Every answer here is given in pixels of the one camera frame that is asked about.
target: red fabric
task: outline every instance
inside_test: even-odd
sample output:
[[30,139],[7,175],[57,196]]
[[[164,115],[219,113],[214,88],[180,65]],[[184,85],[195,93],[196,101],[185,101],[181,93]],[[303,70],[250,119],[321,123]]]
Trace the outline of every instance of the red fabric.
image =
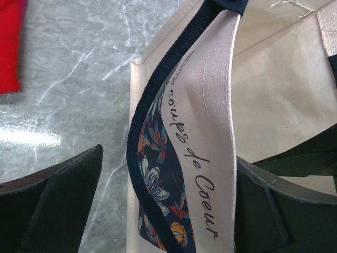
[[23,15],[25,14],[26,5],[27,5],[27,0],[20,0],[21,19],[23,19]]
[[0,0],[0,93],[18,92],[19,0]]

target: gray marble countertop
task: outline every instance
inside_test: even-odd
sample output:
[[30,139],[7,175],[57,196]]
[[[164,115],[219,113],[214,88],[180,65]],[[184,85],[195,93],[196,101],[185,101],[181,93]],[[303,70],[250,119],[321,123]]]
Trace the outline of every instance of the gray marble countertop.
[[0,95],[0,182],[96,144],[103,168],[79,252],[125,252],[130,61],[177,0],[28,0],[19,93]]

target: navy blue strap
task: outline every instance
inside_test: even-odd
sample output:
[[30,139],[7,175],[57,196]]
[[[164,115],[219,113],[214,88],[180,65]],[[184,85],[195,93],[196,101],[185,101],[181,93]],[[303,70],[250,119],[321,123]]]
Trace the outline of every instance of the navy blue strap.
[[154,70],[131,121],[126,150],[127,165],[131,182],[144,212],[168,253],[183,253],[184,250],[175,239],[161,209],[147,191],[143,181],[137,158],[137,147],[141,128],[146,114],[161,85],[187,50],[189,50],[221,11],[229,9],[242,15],[247,2],[248,0],[205,0],[197,14],[193,17]]

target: floral print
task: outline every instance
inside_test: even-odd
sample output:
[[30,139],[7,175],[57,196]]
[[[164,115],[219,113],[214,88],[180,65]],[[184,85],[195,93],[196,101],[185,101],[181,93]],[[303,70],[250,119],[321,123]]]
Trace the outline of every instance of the floral print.
[[186,193],[185,193],[185,186],[183,187],[183,190],[181,192],[181,198],[180,198],[180,203],[178,204],[175,200],[173,200],[174,202],[174,206],[171,206],[171,210],[177,215],[179,216],[180,219],[182,218],[186,218],[189,219],[190,215],[188,213],[188,211],[183,210],[183,207],[185,205],[185,201],[186,201]]
[[173,222],[171,225],[171,231],[175,236],[175,239],[182,245],[186,246],[187,244],[187,236],[186,231],[183,226],[181,226],[178,222]]
[[159,131],[158,122],[157,122],[154,126],[154,129],[149,128],[148,130],[153,140],[153,143],[150,144],[150,147],[153,150],[156,150],[159,152],[157,162],[163,163],[165,160],[165,150],[166,150],[166,142],[167,142],[165,128],[162,127],[162,130]]
[[152,224],[149,222],[146,215],[144,215],[144,223],[147,229],[146,234],[148,235],[148,238],[150,239],[150,241],[153,244],[157,244],[160,249],[165,250],[164,245],[160,241],[157,233],[154,231],[154,228],[152,227]]
[[144,134],[144,129],[145,129],[145,125],[142,126],[141,134],[139,135],[138,153],[139,152],[143,153],[145,146],[150,145],[150,142],[147,139],[147,135]]
[[141,168],[142,177],[144,179],[148,192],[152,195],[153,199],[157,202],[158,206],[162,209],[163,215],[166,216],[170,211],[160,201],[167,199],[170,194],[158,185],[159,168],[154,167],[148,169],[148,161],[144,156],[142,163],[139,163]]
[[[160,207],[176,240],[186,253],[196,253],[182,168],[161,116],[163,93],[171,75],[160,88],[143,122],[138,161],[146,188]],[[141,205],[138,217],[139,234],[165,250]]]

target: seam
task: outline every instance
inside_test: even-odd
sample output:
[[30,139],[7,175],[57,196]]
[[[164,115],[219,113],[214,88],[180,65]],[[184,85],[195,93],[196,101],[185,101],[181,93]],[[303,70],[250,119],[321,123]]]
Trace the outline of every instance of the seam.
[[5,195],[12,196],[12,195],[16,195],[16,194],[22,193],[22,192],[27,191],[27,190],[35,189],[36,187],[38,187],[40,184],[44,183],[48,179],[49,178],[44,178],[44,179],[36,182],[35,184],[31,184],[30,186],[26,186],[24,188],[14,190],[14,191],[9,192],[9,193],[8,192],[0,193],[0,196],[5,196]]
[[264,38],[263,40],[261,40],[261,41],[255,43],[254,45],[252,45],[252,46],[246,48],[245,50],[243,50],[243,51],[241,51],[241,52],[239,52],[239,53],[233,55],[233,58],[236,57],[236,56],[238,56],[239,54],[242,54],[243,52],[246,52],[247,50],[249,50],[249,49],[255,47],[256,45],[259,45],[260,43],[262,43],[262,42],[268,40],[269,38],[275,36],[276,34],[278,34],[278,33],[282,32],[282,31],[288,29],[289,27],[291,27],[291,26],[297,24],[298,22],[305,20],[305,19],[304,19],[305,17],[308,18],[308,16],[311,16],[311,15],[313,15],[313,14],[315,14],[315,13],[316,13],[316,12],[311,12],[311,13],[309,13],[309,14],[306,14],[303,18],[301,18],[300,20],[296,21],[295,23],[293,23],[293,24],[291,24],[291,25],[285,27],[284,29],[279,30],[278,32],[276,32],[276,33],[274,33],[274,34],[268,36],[267,38]]
[[283,223],[283,220],[281,218],[280,211],[277,208],[275,199],[273,198],[272,191],[271,191],[269,186],[264,186],[263,188],[264,188],[264,192],[267,196],[269,207],[272,210],[272,214],[273,214],[273,217],[274,217],[274,221],[276,222],[276,226],[277,226],[277,229],[279,231],[279,235],[282,238],[282,242],[284,244],[288,244],[290,242],[289,235],[288,235],[288,232],[287,232],[287,230],[284,226],[284,223]]
[[[334,1],[335,0],[328,3],[330,8],[334,5]],[[322,34],[322,42],[328,57],[333,56],[336,53],[335,50],[337,49],[337,47],[335,48],[334,46],[334,35],[337,32],[337,28],[335,28],[335,23],[330,24],[333,18],[329,18],[329,14],[334,16],[335,13],[331,12],[329,7],[325,8],[324,6],[317,11],[317,18]]]
[[207,113],[207,118],[209,119],[209,122],[210,122],[211,126],[212,126],[212,122],[211,122],[210,115],[209,115],[209,111],[208,111],[208,109],[207,109],[207,105],[206,105],[206,102],[205,102],[205,89],[204,89],[204,84],[205,84],[205,72],[206,72],[206,66],[207,66],[207,63],[208,63],[210,54],[211,54],[211,52],[212,52],[212,48],[213,48],[213,46],[214,46],[215,40],[216,40],[216,38],[217,38],[217,35],[218,35],[218,33],[216,34],[215,38],[213,39],[213,43],[212,43],[212,45],[211,45],[209,54],[207,55],[207,58],[206,58],[206,61],[205,61],[205,65],[204,65],[203,74],[202,74],[202,95],[203,95],[203,99],[204,99],[204,105],[205,105],[205,109],[206,109],[206,113]]
[[302,7],[302,8],[305,8],[307,9],[308,11],[312,11],[312,12],[315,12],[317,10],[314,10],[312,7],[310,7],[309,5],[303,3],[302,1],[300,0],[290,0],[291,3],[299,6],[299,7]]

